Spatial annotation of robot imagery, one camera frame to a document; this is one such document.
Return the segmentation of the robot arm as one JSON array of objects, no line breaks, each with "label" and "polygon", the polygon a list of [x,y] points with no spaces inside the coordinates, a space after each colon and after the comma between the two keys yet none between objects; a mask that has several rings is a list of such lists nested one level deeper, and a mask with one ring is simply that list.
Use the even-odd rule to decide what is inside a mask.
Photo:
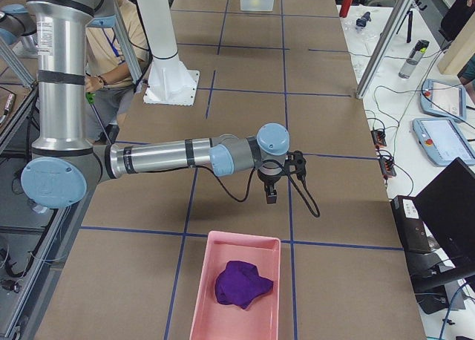
[{"label": "robot arm", "polygon": [[27,0],[38,33],[40,135],[21,184],[34,202],[62,209],[106,180],[125,174],[205,168],[218,177],[254,169],[269,203],[289,174],[289,133],[269,123],[253,137],[231,134],[120,147],[94,146],[85,136],[85,32],[93,21],[112,22],[115,0]]}]

